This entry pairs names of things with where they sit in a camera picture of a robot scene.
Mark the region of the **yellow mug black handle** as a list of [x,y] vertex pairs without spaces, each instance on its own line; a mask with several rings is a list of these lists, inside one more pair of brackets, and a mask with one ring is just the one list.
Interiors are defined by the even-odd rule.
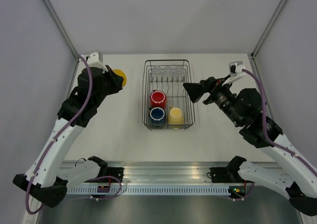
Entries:
[[126,83],[127,83],[127,77],[125,75],[125,73],[120,70],[120,69],[113,69],[112,70],[117,76],[120,76],[123,78],[123,82],[122,82],[122,87],[125,87]]

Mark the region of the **pale yellow mug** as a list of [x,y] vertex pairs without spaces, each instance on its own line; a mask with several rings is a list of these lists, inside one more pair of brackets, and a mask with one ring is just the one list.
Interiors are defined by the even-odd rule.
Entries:
[[184,124],[183,111],[178,107],[169,107],[168,123],[172,125]]

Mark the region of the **red mug black handle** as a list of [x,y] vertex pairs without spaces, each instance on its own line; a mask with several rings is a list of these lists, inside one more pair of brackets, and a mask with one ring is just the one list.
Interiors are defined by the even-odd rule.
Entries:
[[166,109],[166,94],[163,91],[153,91],[150,95],[150,107]]

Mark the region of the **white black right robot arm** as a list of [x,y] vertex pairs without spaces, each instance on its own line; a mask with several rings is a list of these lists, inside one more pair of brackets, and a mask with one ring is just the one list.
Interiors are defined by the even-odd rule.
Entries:
[[192,102],[209,93],[204,105],[216,104],[240,128],[245,141],[269,155],[286,172],[278,174],[261,168],[245,158],[235,156],[226,167],[225,175],[231,182],[242,180],[269,188],[290,202],[307,216],[317,214],[317,170],[290,143],[282,129],[262,109],[262,98],[255,88],[245,88],[239,94],[230,91],[223,78],[210,77],[199,83],[183,85]]

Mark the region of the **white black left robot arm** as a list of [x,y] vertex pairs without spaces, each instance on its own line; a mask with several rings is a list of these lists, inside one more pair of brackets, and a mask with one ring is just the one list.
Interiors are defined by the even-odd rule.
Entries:
[[42,206],[54,208],[65,198],[68,190],[86,181],[104,182],[108,179],[107,162],[92,156],[70,171],[61,173],[67,153],[106,96],[116,94],[126,85],[123,71],[97,67],[84,68],[77,77],[77,86],[62,103],[53,131],[32,166],[13,179],[26,192],[25,204],[33,197]]

